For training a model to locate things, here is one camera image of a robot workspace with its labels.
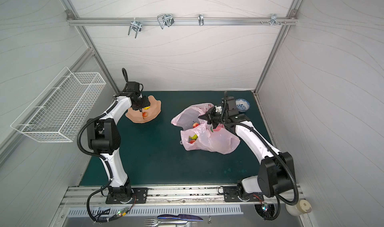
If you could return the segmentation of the pink printed plastic bag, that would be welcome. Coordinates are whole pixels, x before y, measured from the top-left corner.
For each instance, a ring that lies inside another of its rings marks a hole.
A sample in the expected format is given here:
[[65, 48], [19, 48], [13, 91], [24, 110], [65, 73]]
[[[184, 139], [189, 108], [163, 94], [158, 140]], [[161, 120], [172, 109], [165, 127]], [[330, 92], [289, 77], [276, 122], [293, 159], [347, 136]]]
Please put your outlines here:
[[[187, 107], [180, 114], [171, 120], [171, 124], [181, 127], [181, 144], [187, 151], [204, 150], [209, 152], [217, 152], [220, 154], [229, 154], [233, 152], [240, 144], [240, 138], [228, 131], [223, 124], [219, 124], [216, 129], [207, 121], [199, 119], [200, 115], [205, 114], [211, 107], [212, 103], [203, 103]], [[195, 143], [190, 144], [189, 137], [198, 135]]]

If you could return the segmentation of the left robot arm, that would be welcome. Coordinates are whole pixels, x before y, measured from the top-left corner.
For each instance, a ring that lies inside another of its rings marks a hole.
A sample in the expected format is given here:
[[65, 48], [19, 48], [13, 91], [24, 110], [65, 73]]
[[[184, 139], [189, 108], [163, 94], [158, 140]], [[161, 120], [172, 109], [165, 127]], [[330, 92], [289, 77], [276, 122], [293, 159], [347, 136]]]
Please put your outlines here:
[[122, 140], [117, 124], [129, 108], [137, 111], [150, 105], [147, 96], [133, 92], [120, 93], [114, 96], [113, 103], [106, 111], [89, 119], [77, 136], [79, 150], [102, 161], [109, 179], [106, 184], [109, 196], [120, 202], [128, 202], [133, 191], [120, 158]]

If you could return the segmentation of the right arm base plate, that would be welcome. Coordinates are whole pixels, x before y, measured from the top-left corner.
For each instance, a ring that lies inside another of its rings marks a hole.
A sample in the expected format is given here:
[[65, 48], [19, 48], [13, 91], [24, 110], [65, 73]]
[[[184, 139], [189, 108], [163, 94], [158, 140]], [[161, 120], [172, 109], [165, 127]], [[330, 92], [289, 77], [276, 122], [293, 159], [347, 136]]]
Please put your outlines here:
[[218, 188], [218, 194], [224, 196], [226, 203], [264, 202], [262, 193], [247, 193], [243, 188], [238, 186], [221, 186]]

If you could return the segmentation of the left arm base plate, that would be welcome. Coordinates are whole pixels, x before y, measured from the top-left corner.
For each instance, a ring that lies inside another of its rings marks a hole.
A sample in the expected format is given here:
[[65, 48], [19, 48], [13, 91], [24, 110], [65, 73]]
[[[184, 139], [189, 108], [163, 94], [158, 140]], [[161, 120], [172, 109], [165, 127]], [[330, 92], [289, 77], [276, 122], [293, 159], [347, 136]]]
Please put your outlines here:
[[107, 195], [106, 204], [145, 204], [148, 188], [111, 187]]

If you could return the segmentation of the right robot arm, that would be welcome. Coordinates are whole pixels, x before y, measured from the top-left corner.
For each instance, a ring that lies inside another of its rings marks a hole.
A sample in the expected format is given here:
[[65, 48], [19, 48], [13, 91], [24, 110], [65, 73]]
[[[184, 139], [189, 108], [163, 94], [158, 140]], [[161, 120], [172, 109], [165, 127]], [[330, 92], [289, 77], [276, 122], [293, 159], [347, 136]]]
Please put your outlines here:
[[257, 176], [242, 179], [239, 184], [239, 196], [262, 193], [268, 198], [276, 197], [287, 205], [294, 206], [299, 201], [299, 190], [296, 182], [294, 160], [288, 152], [275, 148], [254, 127], [251, 120], [238, 111], [218, 112], [216, 107], [210, 108], [199, 116], [214, 128], [222, 124], [240, 137], [254, 153], [260, 167]]

